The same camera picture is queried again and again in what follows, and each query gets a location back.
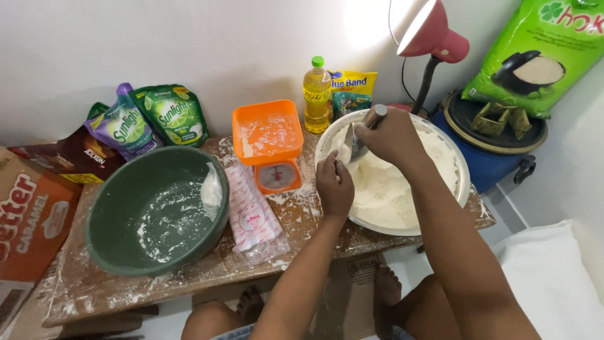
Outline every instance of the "pink lamp shade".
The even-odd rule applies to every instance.
[[[402,21],[405,34],[397,54],[417,57],[432,54],[444,62],[462,61],[470,50],[466,38],[449,29],[441,0],[418,0]]]

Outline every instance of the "orange kitchen scale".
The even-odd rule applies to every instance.
[[[233,111],[233,150],[245,165],[254,167],[262,194],[298,189],[302,179],[296,157],[304,136],[291,100],[241,106]]]

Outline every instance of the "wooden table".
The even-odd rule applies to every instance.
[[[312,236],[321,219],[319,196],[314,187],[315,147],[320,135],[304,129],[304,148],[298,158],[302,188],[268,196],[268,202],[287,233],[292,252],[268,263],[248,267],[232,251],[233,234],[227,227],[220,241],[204,257],[166,275],[126,277],[101,270],[90,260],[84,245],[86,211],[101,185],[86,185],[75,214],[71,233],[59,258],[56,288],[44,319],[45,327],[154,304],[200,290],[272,275],[287,268]],[[211,152],[226,168],[237,162],[231,137],[215,137],[202,149]],[[465,209],[478,229],[495,224],[482,199],[472,187]],[[393,237],[379,234],[348,221],[340,234],[334,258],[346,258],[420,244],[421,237]]]

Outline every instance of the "metal spoon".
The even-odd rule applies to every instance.
[[[371,130],[375,130],[384,118],[386,118],[387,112],[388,109],[385,105],[377,104],[369,110],[365,117],[363,117],[361,123],[365,124],[365,126]],[[342,160],[344,164],[358,162],[369,152],[369,149],[367,149],[359,137],[356,136],[354,123],[349,124],[343,145],[350,149],[350,160],[348,162]]]

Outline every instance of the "black lamp arm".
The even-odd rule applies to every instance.
[[[430,90],[430,85],[432,85],[432,75],[434,75],[434,69],[436,68],[436,65],[442,62],[443,61],[438,57],[431,54],[430,61],[428,61],[426,70],[423,72],[422,87],[419,89],[417,100],[415,103],[413,103],[413,108],[411,109],[412,114],[417,115],[422,109],[423,103],[426,101],[426,96],[428,95],[428,90]]]

